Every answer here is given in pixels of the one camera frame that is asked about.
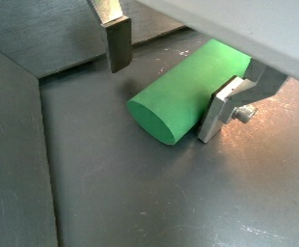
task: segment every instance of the gray wall panel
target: gray wall panel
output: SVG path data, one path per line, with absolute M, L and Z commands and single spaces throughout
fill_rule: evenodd
M 123 0 L 133 18 L 134 42 L 181 26 L 134 0 Z M 98 23 L 86 0 L 0 0 L 0 51 L 43 77 L 104 53 Z
M 0 54 L 0 247 L 56 247 L 36 78 Z

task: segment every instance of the dark gray surface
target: dark gray surface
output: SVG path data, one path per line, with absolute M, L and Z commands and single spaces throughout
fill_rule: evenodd
M 0 54 L 0 247 L 56 246 L 39 82 Z
M 299 246 L 299 82 L 207 145 L 195 129 L 163 145 L 127 111 L 205 41 L 187 31 L 115 75 L 103 61 L 43 81 L 63 246 Z
M 181 26 L 134 0 L 122 0 L 133 18 L 133 41 Z M 104 53 L 99 25 L 87 0 L 0 0 L 0 51 L 36 77 Z

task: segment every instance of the green foam cylinder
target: green foam cylinder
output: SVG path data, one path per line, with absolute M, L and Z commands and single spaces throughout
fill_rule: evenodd
M 211 40 L 127 103 L 143 129 L 174 145 L 202 119 L 211 94 L 237 75 L 243 77 L 250 57 Z

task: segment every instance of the metal panel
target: metal panel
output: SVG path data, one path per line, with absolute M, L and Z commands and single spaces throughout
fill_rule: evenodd
M 123 0 L 122 6 L 133 18 L 134 42 L 181 27 L 134 0 Z M 0 0 L 0 51 L 36 77 L 103 54 L 99 25 L 87 0 Z
M 0 54 L 0 247 L 56 247 L 36 78 Z
M 141 46 L 119 74 L 103 61 L 46 79 L 66 247 L 299 246 L 299 82 L 206 145 L 197 129 L 163 145 L 128 113 L 128 99 L 205 41 L 183 32 Z
M 138 1 L 299 78 L 299 1 Z

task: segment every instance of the gray floor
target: gray floor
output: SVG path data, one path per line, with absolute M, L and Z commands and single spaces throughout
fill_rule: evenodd
M 161 144 L 127 111 L 206 41 L 185 31 L 118 74 L 102 61 L 42 81 L 62 246 L 299 246 L 299 82 L 207 145 L 195 129 Z

